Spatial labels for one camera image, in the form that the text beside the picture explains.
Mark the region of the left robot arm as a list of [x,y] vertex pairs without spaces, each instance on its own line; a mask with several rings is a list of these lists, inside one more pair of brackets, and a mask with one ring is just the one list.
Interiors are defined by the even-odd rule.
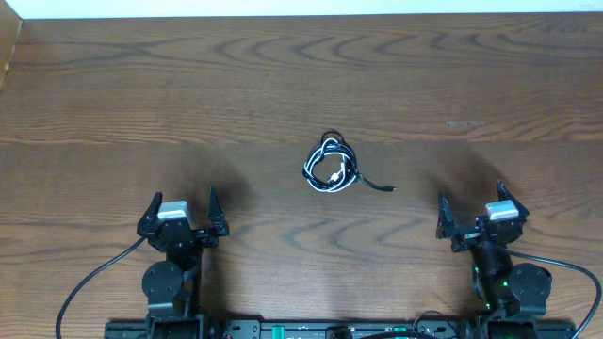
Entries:
[[194,230],[187,202],[163,202],[155,193],[140,218],[137,234],[166,255],[144,273],[141,287],[148,299],[148,338],[221,338],[222,323],[193,312],[199,291],[203,250],[216,248],[219,238],[230,234],[221,211],[217,189],[209,188],[210,226]]

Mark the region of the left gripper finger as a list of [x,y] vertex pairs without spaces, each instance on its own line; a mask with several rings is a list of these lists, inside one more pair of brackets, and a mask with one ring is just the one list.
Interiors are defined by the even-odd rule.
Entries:
[[151,203],[139,220],[140,229],[148,229],[151,224],[157,220],[157,214],[159,207],[162,203],[163,194],[156,192],[152,198]]
[[213,186],[209,188],[208,219],[217,231],[227,230],[227,221],[220,208],[217,189]]

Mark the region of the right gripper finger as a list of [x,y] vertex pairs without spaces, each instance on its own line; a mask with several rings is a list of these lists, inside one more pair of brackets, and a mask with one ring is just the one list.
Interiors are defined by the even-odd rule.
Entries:
[[448,199],[438,195],[438,221],[436,227],[437,235],[453,235],[456,230],[456,222],[451,212]]
[[510,192],[510,190],[505,186],[505,184],[498,180],[496,183],[497,186],[497,195],[498,199],[502,201],[511,201],[518,211],[518,216],[521,218],[527,218],[529,216],[529,210],[519,202],[518,199],[514,197],[514,195]]

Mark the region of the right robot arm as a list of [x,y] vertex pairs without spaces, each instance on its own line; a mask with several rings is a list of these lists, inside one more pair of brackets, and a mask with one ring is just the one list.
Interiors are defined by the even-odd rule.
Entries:
[[514,264],[508,245],[523,234],[530,215],[500,181],[496,202],[472,226],[459,226],[448,199],[438,197],[436,237],[448,238],[453,252],[468,251],[473,261],[473,284],[487,312],[459,323],[460,338],[536,338],[537,318],[546,314],[552,276],[540,266]]

